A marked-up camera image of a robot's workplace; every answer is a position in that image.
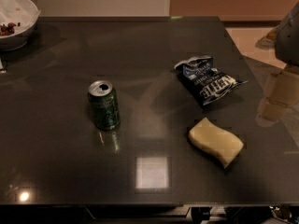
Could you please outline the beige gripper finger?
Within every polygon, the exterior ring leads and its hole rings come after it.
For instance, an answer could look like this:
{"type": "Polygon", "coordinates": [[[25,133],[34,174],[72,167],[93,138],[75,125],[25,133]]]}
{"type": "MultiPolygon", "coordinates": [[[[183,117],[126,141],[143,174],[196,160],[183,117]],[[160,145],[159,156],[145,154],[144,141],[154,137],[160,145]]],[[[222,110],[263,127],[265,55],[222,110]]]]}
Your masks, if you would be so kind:
{"type": "Polygon", "coordinates": [[[285,115],[287,110],[287,106],[273,104],[267,98],[263,98],[258,105],[255,121],[262,127],[271,127],[285,115]]]}
{"type": "Polygon", "coordinates": [[[265,84],[264,96],[274,104],[295,105],[299,101],[299,67],[287,67],[271,73],[265,84]]]}

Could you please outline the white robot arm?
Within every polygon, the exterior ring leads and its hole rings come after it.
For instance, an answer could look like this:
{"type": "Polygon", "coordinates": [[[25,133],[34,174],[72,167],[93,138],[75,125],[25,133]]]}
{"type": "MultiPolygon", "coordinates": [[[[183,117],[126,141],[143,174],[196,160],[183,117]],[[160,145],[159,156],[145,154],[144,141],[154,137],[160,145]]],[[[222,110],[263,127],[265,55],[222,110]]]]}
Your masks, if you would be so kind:
{"type": "Polygon", "coordinates": [[[299,101],[299,3],[278,26],[275,55],[286,66],[266,80],[256,116],[262,127],[277,123],[299,101]]]}

